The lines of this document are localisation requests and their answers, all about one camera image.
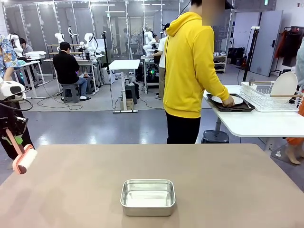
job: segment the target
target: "orange pants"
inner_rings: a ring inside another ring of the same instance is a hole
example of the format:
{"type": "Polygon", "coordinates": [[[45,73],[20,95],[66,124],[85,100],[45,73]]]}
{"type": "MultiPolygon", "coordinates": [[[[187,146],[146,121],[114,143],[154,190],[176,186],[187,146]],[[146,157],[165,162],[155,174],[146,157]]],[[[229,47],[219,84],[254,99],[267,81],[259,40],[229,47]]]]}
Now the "orange pants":
{"type": "MultiPolygon", "coordinates": [[[[301,104],[298,112],[301,116],[304,116],[304,103],[301,104]]],[[[304,138],[286,138],[289,145],[298,146],[304,142],[304,138]]]]}

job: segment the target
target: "floral shirt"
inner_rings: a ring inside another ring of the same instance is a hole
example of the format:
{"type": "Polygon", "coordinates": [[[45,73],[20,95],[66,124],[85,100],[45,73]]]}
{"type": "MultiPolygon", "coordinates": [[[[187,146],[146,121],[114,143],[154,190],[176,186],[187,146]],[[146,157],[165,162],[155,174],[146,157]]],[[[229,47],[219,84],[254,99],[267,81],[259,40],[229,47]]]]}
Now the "floral shirt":
{"type": "Polygon", "coordinates": [[[20,68],[20,65],[10,41],[0,35],[0,77],[4,76],[8,67],[20,68]]]}

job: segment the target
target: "floor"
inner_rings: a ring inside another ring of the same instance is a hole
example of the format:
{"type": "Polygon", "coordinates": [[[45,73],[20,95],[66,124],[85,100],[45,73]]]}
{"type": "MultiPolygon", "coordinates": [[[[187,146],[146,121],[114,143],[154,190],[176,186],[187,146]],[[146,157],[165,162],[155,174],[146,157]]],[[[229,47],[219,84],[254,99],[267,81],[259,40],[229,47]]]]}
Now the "floor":
{"type": "MultiPolygon", "coordinates": [[[[224,74],[218,74],[218,77],[224,85],[237,85],[243,79],[244,71],[236,68],[235,65],[227,65],[226,72],[224,74]]],[[[248,73],[247,79],[251,76],[255,78],[256,81],[273,81],[276,80],[276,76],[265,77],[255,73],[248,73]]],[[[58,86],[56,80],[53,80],[52,77],[47,77],[46,81],[50,81],[44,86],[40,86],[36,89],[38,96],[50,97],[58,92],[58,86]]],[[[31,112],[53,112],[53,111],[110,111],[120,110],[120,99],[118,97],[121,93],[121,80],[116,80],[112,85],[112,98],[110,94],[110,86],[103,85],[100,88],[100,91],[91,96],[91,100],[85,102],[79,102],[77,104],[68,103],[64,104],[60,100],[60,96],[56,96],[55,99],[45,99],[45,100],[31,100],[33,108],[31,112]]],[[[155,99],[155,93],[158,92],[157,88],[149,88],[148,94],[145,94],[143,91],[140,92],[141,100],[138,101],[138,104],[135,105],[136,110],[152,110],[152,109],[162,109],[162,101],[155,99]]],[[[32,96],[32,92],[29,91],[26,93],[27,97],[32,96]]],[[[27,108],[28,104],[21,105],[22,108],[27,108]]],[[[203,108],[210,108],[206,101],[203,101],[203,108]]]]}
{"type": "MultiPolygon", "coordinates": [[[[235,85],[237,83],[238,69],[229,66],[225,74],[219,75],[225,85],[235,85]]],[[[270,78],[249,73],[256,81],[275,80],[276,76],[270,78]]],[[[47,84],[46,89],[50,95],[56,93],[56,81],[47,84]]],[[[43,87],[37,89],[39,95],[45,93],[43,87]]],[[[113,99],[116,100],[120,93],[119,82],[115,82],[113,87],[113,99]]],[[[147,100],[148,105],[162,108],[162,102],[154,98],[157,89],[149,90],[147,95],[142,95],[143,100],[147,100]]],[[[167,128],[164,110],[144,110],[145,104],[138,104],[138,113],[133,114],[113,114],[109,86],[104,85],[101,91],[88,102],[81,102],[83,106],[79,111],[67,112],[68,108],[55,109],[37,106],[38,100],[34,100],[32,112],[25,112],[29,118],[28,128],[34,143],[38,148],[40,145],[48,144],[130,144],[130,143],[166,143],[167,128]]],[[[63,106],[56,101],[46,100],[42,104],[52,104],[63,106]]],[[[202,120],[197,143],[200,143],[204,130],[214,129],[216,116],[209,108],[208,104],[203,104],[202,120]]],[[[225,126],[222,131],[229,134],[230,143],[254,143],[264,148],[264,139],[239,138],[229,133],[225,126]]],[[[286,143],[283,139],[277,139],[276,147],[279,148],[286,143]]],[[[291,165],[271,157],[274,162],[304,190],[304,165],[291,165]]],[[[9,168],[10,160],[7,158],[3,148],[0,148],[0,184],[12,173],[9,168]]]]}

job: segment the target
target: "yellow hoodie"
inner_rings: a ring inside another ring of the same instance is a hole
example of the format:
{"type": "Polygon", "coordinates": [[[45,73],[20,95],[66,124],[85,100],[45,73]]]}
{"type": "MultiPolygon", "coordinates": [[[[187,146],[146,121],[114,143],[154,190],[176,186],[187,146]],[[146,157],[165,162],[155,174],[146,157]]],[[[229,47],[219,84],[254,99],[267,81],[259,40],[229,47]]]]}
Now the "yellow hoodie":
{"type": "Polygon", "coordinates": [[[174,20],[167,32],[164,109],[170,115],[199,118],[205,89],[222,100],[229,97],[214,69],[214,32],[193,12],[174,20]]]}

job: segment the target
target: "door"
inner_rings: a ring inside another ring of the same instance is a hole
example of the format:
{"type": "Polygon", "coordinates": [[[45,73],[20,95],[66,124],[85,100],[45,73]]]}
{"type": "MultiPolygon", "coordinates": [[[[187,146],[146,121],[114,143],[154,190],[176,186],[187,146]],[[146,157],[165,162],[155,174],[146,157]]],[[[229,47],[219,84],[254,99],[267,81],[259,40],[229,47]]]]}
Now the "door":
{"type": "Polygon", "coordinates": [[[250,71],[268,76],[274,57],[276,42],[281,27],[282,10],[262,13],[260,31],[257,36],[256,48],[253,53],[250,71]]]}

